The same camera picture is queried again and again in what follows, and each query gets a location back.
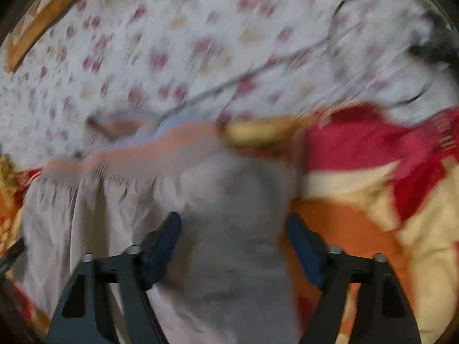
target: orange fabric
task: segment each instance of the orange fabric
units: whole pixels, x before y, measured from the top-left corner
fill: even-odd
[[[383,232],[370,222],[362,211],[327,200],[297,201],[292,203],[291,211],[299,213],[308,227],[319,233],[327,244],[338,245],[350,255],[371,258],[377,253],[385,254],[397,273],[411,306],[414,305],[409,257],[398,244],[394,232]],[[294,296],[299,303],[300,316],[305,326],[307,322],[304,318],[309,318],[311,312],[303,313],[301,309],[314,311],[320,298],[320,291],[307,281],[285,234],[280,245],[288,260]],[[357,284],[350,287],[348,301],[350,300],[351,303],[347,307],[341,326],[341,333],[345,335],[350,335],[352,331],[358,288]],[[305,298],[308,307],[304,306]]]
[[[157,140],[137,144],[129,148],[115,148],[109,151],[103,150],[91,155],[81,162],[66,161],[65,159],[51,159],[47,167],[67,172],[88,172],[98,163],[123,163],[152,160],[152,157],[160,157],[175,149],[193,145],[206,139],[217,139],[218,131],[214,124],[208,122],[196,122],[176,127],[165,132]]]
[[[0,155],[0,256],[17,241],[24,194],[31,180],[39,176],[40,172],[41,169],[16,172],[8,156]],[[19,302],[20,312],[26,322],[44,339],[50,325],[49,318],[36,309],[17,284],[14,284],[12,290],[10,298]]]

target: black clamp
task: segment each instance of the black clamp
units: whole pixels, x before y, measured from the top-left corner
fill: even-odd
[[[21,238],[15,242],[7,252],[0,257],[0,283],[6,278],[6,273],[12,268],[16,259],[26,249],[24,239]]]
[[[46,343],[118,344],[107,298],[107,284],[117,283],[132,344],[167,344],[145,292],[163,278],[180,231],[180,216],[172,212],[141,245],[113,257],[84,255],[61,294]]]
[[[432,24],[432,35],[426,42],[411,45],[408,51],[428,64],[448,63],[459,83],[459,33],[433,10],[427,11],[424,18]]]
[[[421,344],[414,314],[387,257],[366,259],[327,246],[297,213],[285,225],[306,277],[322,291],[300,344],[335,343],[352,283],[361,286],[350,344]]]

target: pillow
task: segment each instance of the pillow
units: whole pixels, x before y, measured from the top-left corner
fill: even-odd
[[[41,35],[76,0],[36,0],[10,33],[6,43],[5,71],[15,70]]]

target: white floral fabric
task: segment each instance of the white floral fabric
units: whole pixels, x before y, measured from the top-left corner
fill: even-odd
[[[0,71],[0,143],[21,167],[83,148],[89,115],[194,99],[227,120],[344,99],[414,123],[456,104],[446,70],[406,54],[428,35],[426,0],[80,0],[13,74]],[[3,67],[4,49],[0,52]],[[206,91],[208,97],[201,99]]]

